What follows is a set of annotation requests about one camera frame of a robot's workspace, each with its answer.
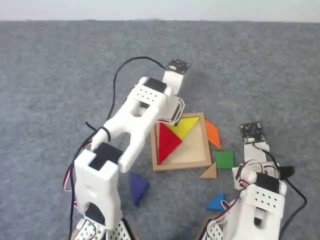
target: black plastic part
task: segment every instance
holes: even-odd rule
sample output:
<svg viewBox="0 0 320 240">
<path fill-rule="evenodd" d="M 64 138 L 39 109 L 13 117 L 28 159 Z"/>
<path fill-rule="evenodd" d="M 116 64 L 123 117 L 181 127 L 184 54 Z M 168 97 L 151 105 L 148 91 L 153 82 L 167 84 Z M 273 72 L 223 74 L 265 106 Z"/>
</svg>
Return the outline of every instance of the black plastic part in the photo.
<svg viewBox="0 0 320 240">
<path fill-rule="evenodd" d="M 147 109 L 149 106 L 150 106 L 149 104 L 147 104 L 147 103 L 145 103 L 143 101 L 140 102 L 140 107 L 142 107 L 144 109 Z"/>
<path fill-rule="evenodd" d="M 279 180 L 261 172 L 256 174 L 256 181 L 254 184 L 260 188 L 267 189 L 276 194 L 279 193 Z"/>
<path fill-rule="evenodd" d="M 100 224 L 105 224 L 105 217 L 100 211 L 100 209 L 93 203 L 90 203 L 89 207 L 85 211 L 85 214 L 88 218 L 96 221 Z"/>
<path fill-rule="evenodd" d="M 156 90 L 160 93 L 164 93 L 167 88 L 167 84 L 165 82 L 159 81 L 152 77 L 149 77 L 148 80 L 143 85 L 153 90 Z"/>
<path fill-rule="evenodd" d="M 260 227 L 262 220 L 260 218 L 255 217 L 253 222 L 256 227 Z"/>
<path fill-rule="evenodd" d="M 239 125 L 244 144 L 265 142 L 266 136 L 261 122 L 251 122 Z"/>
<path fill-rule="evenodd" d="M 191 65 L 185 61 L 179 59 L 172 59 L 169 64 L 165 67 L 166 70 L 175 72 L 177 74 L 184 75 Z"/>
<path fill-rule="evenodd" d="M 285 180 L 292 177 L 296 173 L 294 166 L 279 166 L 280 180 Z"/>
<path fill-rule="evenodd" d="M 118 164 L 118 160 L 123 153 L 120 149 L 105 142 L 101 143 L 93 152 L 96 154 L 96 157 L 90 162 L 89 167 L 97 171 L 99 171 L 107 161 Z"/>
</svg>

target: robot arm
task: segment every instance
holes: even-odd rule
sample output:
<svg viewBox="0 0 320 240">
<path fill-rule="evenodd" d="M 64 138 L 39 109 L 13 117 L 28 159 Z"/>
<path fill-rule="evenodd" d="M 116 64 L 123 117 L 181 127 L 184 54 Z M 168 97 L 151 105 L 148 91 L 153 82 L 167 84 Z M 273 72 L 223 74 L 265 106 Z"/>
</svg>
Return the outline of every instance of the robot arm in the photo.
<svg viewBox="0 0 320 240">
<path fill-rule="evenodd" d="M 141 78 L 114 117 L 92 138 L 90 150 L 85 149 L 74 161 L 78 211 L 88 218 L 86 211 L 94 204 L 103 215 L 104 221 L 99 224 L 107 239 L 123 217 L 117 188 L 119 171 L 129 171 L 157 121 L 174 125 L 180 120 L 185 103 L 177 94 L 189 67 L 173 59 L 162 81 Z M 129 146 L 123 153 L 107 144 L 122 133 L 130 133 Z"/>
</svg>

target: dark blue triangle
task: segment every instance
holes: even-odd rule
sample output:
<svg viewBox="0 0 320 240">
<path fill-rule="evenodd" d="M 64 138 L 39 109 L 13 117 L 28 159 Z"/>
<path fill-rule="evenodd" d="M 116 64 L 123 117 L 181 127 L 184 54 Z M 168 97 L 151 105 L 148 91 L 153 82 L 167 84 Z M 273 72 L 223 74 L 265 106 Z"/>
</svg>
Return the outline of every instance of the dark blue triangle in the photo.
<svg viewBox="0 0 320 240">
<path fill-rule="evenodd" d="M 130 189 L 132 200 L 135 205 L 138 204 L 139 200 L 141 199 L 142 195 L 146 191 L 149 186 L 149 182 L 144 180 L 142 177 L 130 172 Z"/>
<path fill-rule="evenodd" d="M 207 206 L 206 209 L 208 210 L 218 210 L 224 211 L 225 209 L 221 206 L 220 202 L 225 200 L 225 194 L 220 193 L 215 199 L 213 199 Z"/>
</svg>

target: wire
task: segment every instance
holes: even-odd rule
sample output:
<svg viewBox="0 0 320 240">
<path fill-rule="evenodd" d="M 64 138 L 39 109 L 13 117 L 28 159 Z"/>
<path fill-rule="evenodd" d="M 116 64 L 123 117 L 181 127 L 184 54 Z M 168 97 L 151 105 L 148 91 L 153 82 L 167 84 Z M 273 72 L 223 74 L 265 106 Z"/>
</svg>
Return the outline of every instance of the wire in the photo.
<svg viewBox="0 0 320 240">
<path fill-rule="evenodd" d="M 220 205 L 224 208 L 224 210 L 227 210 L 230 207 L 229 203 L 226 200 L 221 200 Z"/>
<path fill-rule="evenodd" d="M 216 221 L 216 220 L 211 220 L 207 226 L 206 226 L 206 235 L 211 238 L 211 239 L 217 239 L 215 236 L 215 233 L 213 233 L 213 230 L 210 230 L 210 228 L 212 228 L 215 225 L 221 225 L 221 224 L 226 224 L 227 221 Z"/>
<path fill-rule="evenodd" d="M 92 227 L 94 228 L 94 234 L 93 234 L 93 236 L 91 236 L 90 238 L 88 238 L 88 240 L 92 240 L 92 239 L 94 239 L 95 235 L 97 234 L 97 228 L 96 228 L 95 225 L 92 224 L 91 221 L 89 221 L 89 223 L 90 223 L 90 224 L 92 225 Z"/>
<path fill-rule="evenodd" d="M 266 150 L 264 150 L 264 149 L 261 149 L 261 148 L 259 148 L 259 147 L 256 147 L 256 145 L 255 145 L 253 142 L 252 142 L 252 146 L 255 147 L 256 149 L 264 152 L 265 154 L 267 154 L 267 155 L 271 158 L 271 160 L 273 161 L 275 167 L 279 170 L 279 166 L 278 166 L 278 164 L 277 164 L 277 162 L 276 162 L 276 159 L 275 159 L 275 157 L 274 157 L 270 152 L 268 152 L 268 151 L 266 151 Z M 289 226 L 289 224 L 291 223 L 291 221 L 294 219 L 294 217 L 295 217 L 295 216 L 307 205 L 307 203 L 308 203 L 308 200 L 307 200 L 306 196 L 305 196 L 295 185 L 293 185 L 293 184 L 291 183 L 291 181 L 289 181 L 289 179 L 285 179 L 285 181 L 290 185 L 291 188 L 293 188 L 293 190 L 295 190 L 295 192 L 296 192 L 297 194 L 300 195 L 300 197 L 303 199 L 303 204 L 302 204 L 300 207 L 298 207 L 298 208 L 291 214 L 291 216 L 287 219 L 287 221 L 286 221 L 286 222 L 284 223 L 284 225 L 282 226 L 282 228 L 281 228 L 281 230 L 280 230 L 280 233 L 279 233 L 279 240 L 282 239 L 282 237 L 283 237 L 283 235 L 284 235 L 287 227 Z"/>
<path fill-rule="evenodd" d="M 280 180 L 280 171 L 279 171 L 279 169 L 278 168 L 276 168 L 275 166 L 273 166 L 273 165 L 265 165 L 265 166 L 263 166 L 263 169 L 265 169 L 265 168 L 273 168 L 274 170 L 276 170 L 276 172 L 277 172 L 277 174 L 278 174 L 278 180 Z"/>
<path fill-rule="evenodd" d="M 115 103 L 116 103 L 116 80 L 117 80 L 117 76 L 118 73 L 120 72 L 120 70 L 129 62 L 132 62 L 134 60 L 140 60 L 140 59 L 146 59 L 146 60 L 150 60 L 151 62 L 154 62 L 155 64 L 157 64 L 160 68 L 162 69 L 166 69 L 160 62 L 154 60 L 151 57 L 148 56 L 136 56 L 136 57 L 132 57 L 128 60 L 126 60 L 124 63 L 122 63 L 120 65 L 120 67 L 115 71 L 114 77 L 113 77 L 113 94 L 112 94 L 112 104 L 110 107 L 110 110 L 108 112 L 108 115 L 106 117 L 105 121 L 108 121 L 111 117 L 111 114 L 115 108 Z M 81 150 L 83 148 L 85 148 L 87 146 L 87 144 L 90 142 L 90 140 L 94 137 L 94 135 L 96 135 L 96 133 L 99 131 L 100 128 L 96 129 L 94 132 L 92 132 L 84 141 L 83 143 L 80 145 L 80 147 L 76 150 L 72 162 L 70 163 L 68 170 L 69 170 L 69 177 L 70 177 L 70 185 L 71 185 L 71 205 L 70 205 L 70 219 L 69 219 L 69 236 L 68 236 L 68 240 L 71 240 L 71 236 L 72 236 L 72 231 L 73 231 L 73 217 L 74 217 L 74 205 L 75 205 L 75 182 L 74 182 L 74 174 L 73 174 L 73 170 L 74 170 L 74 166 L 75 166 L 75 160 L 78 157 L 79 153 L 81 152 Z"/>
<path fill-rule="evenodd" d="M 214 225 L 220 225 L 220 224 L 225 224 L 227 221 L 223 221 L 223 222 L 218 222 L 220 219 L 224 218 L 225 215 L 230 211 L 230 209 L 236 204 L 236 202 L 240 199 L 240 194 L 243 190 L 245 190 L 246 188 L 243 188 L 239 191 L 239 194 L 238 196 L 236 197 L 236 199 L 233 201 L 233 203 L 231 203 L 230 205 L 226 202 L 227 205 L 229 205 L 229 207 L 224 211 L 222 212 L 220 215 L 218 215 L 216 218 L 212 219 L 206 226 L 206 234 L 212 238 L 212 239 L 215 239 L 214 236 L 211 235 L 211 231 L 209 230 L 209 228 L 212 228 Z"/>
<path fill-rule="evenodd" d="M 160 62 L 158 62 L 157 60 L 154 60 L 153 58 L 151 57 L 148 57 L 148 56 L 136 56 L 136 57 L 132 57 L 128 60 L 126 60 L 124 63 L 122 63 L 120 65 L 120 67 L 118 67 L 118 69 L 115 71 L 115 74 L 114 74 L 114 77 L 113 77 L 113 95 L 112 95 L 112 104 L 111 104 L 111 107 L 110 107 L 110 111 L 106 117 L 106 120 L 108 120 L 110 117 L 111 117 L 111 114 L 115 108 L 115 103 L 116 103 L 116 80 L 117 80 L 117 76 L 118 76 L 118 73 L 120 72 L 120 70 L 127 64 L 127 63 L 130 63 L 134 60 L 139 60 L 139 59 L 147 59 L 147 60 L 150 60 L 151 62 L 154 62 L 155 64 L 157 64 L 160 68 L 162 69 L 166 69 Z"/>
</svg>

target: black cable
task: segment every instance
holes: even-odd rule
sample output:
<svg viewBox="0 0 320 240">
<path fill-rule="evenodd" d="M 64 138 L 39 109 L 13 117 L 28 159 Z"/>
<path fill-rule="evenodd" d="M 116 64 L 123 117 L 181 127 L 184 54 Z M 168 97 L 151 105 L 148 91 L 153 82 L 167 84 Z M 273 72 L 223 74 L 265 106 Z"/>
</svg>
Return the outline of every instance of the black cable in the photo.
<svg viewBox="0 0 320 240">
<path fill-rule="evenodd" d="M 87 121 L 84 122 L 85 125 L 87 125 L 88 128 L 90 128 L 91 130 L 95 131 L 97 130 L 94 126 L 92 126 L 90 123 L 88 123 Z"/>
<path fill-rule="evenodd" d="M 139 59 L 147 59 L 150 60 L 151 62 L 154 62 L 155 64 L 159 65 L 160 68 L 162 69 L 166 69 L 160 62 L 154 60 L 151 57 L 148 56 L 136 56 L 136 57 L 132 57 L 128 60 L 126 60 L 124 63 L 122 63 L 120 65 L 120 67 L 116 70 L 114 77 L 113 77 L 113 95 L 112 95 L 112 104 L 109 110 L 109 113 L 106 117 L 106 121 L 110 119 L 111 114 L 115 108 L 115 103 L 116 103 L 116 80 L 117 80 L 117 76 L 119 71 L 129 62 L 132 62 L 134 60 L 139 60 Z M 92 127 L 89 123 L 86 125 L 91 128 L 92 130 L 95 129 L 94 127 Z M 71 207 L 70 207 L 70 222 L 69 222 L 69 237 L 68 240 L 71 240 L 71 236 L 72 236 L 72 232 L 73 232 L 73 217 L 74 217 L 74 202 L 75 202 L 75 182 L 74 182 L 74 174 L 73 174 L 73 170 L 74 170 L 74 166 L 75 166 L 75 160 L 78 157 L 80 151 L 87 145 L 87 143 L 94 137 L 94 135 L 99 131 L 100 128 L 95 129 L 93 133 L 91 133 L 81 144 L 81 146 L 76 150 L 74 157 L 72 159 L 72 162 L 69 165 L 70 168 L 70 185 L 71 185 Z"/>
<path fill-rule="evenodd" d="M 276 162 L 275 157 L 274 157 L 270 152 L 268 152 L 268 151 L 266 151 L 266 150 L 264 150 L 264 149 L 261 149 L 261 148 L 256 147 L 256 145 L 255 145 L 253 142 L 252 142 L 252 145 L 253 145 L 253 147 L 255 147 L 256 149 L 258 149 L 258 150 L 264 152 L 265 154 L 267 154 L 267 155 L 271 158 L 271 160 L 273 161 L 275 167 L 276 167 L 278 170 L 280 170 L 280 169 L 279 169 L 279 166 L 278 166 L 278 164 L 277 164 L 277 162 Z M 301 198 L 303 199 L 303 204 L 302 204 L 300 207 L 298 207 L 298 208 L 291 214 L 291 216 L 287 219 L 287 221 L 286 221 L 286 222 L 284 223 L 284 225 L 282 226 L 282 228 L 281 228 L 281 230 L 280 230 L 280 233 L 279 233 L 279 240 L 282 239 L 282 237 L 283 237 L 283 235 L 284 235 L 287 227 L 289 226 L 289 224 L 291 223 L 291 221 L 294 219 L 294 217 L 295 217 L 295 216 L 307 205 L 307 203 L 308 203 L 308 200 L 307 200 L 306 196 L 305 196 L 295 185 L 293 185 L 293 184 L 289 181 L 289 179 L 286 178 L 285 181 L 289 184 L 289 186 L 290 186 L 291 188 L 293 188 L 293 190 L 295 190 L 295 192 L 296 192 L 297 194 L 299 194 L 299 195 L 301 196 Z"/>
<path fill-rule="evenodd" d="M 154 60 L 153 58 L 151 57 L 148 57 L 148 56 L 136 56 L 136 57 L 132 57 L 130 59 L 128 59 L 127 61 L 125 61 L 124 63 L 122 63 L 120 65 L 120 67 L 118 67 L 118 69 L 115 71 L 115 74 L 114 74 L 114 77 L 113 77 L 113 96 L 112 96 L 112 104 L 111 104 L 111 107 L 110 107 L 110 111 L 109 111 L 109 114 L 107 115 L 106 117 L 106 120 L 108 120 L 110 117 L 111 117 L 111 114 L 112 114 L 112 111 L 114 110 L 115 108 L 115 103 L 116 103 L 116 79 L 117 79 L 117 76 L 118 76 L 118 73 L 120 72 L 120 70 L 127 64 L 127 63 L 130 63 L 134 60 L 139 60 L 139 59 L 147 59 L 147 60 L 150 60 L 151 62 L 154 62 L 155 64 L 158 64 L 160 68 L 162 69 L 166 69 L 160 62 Z"/>
</svg>

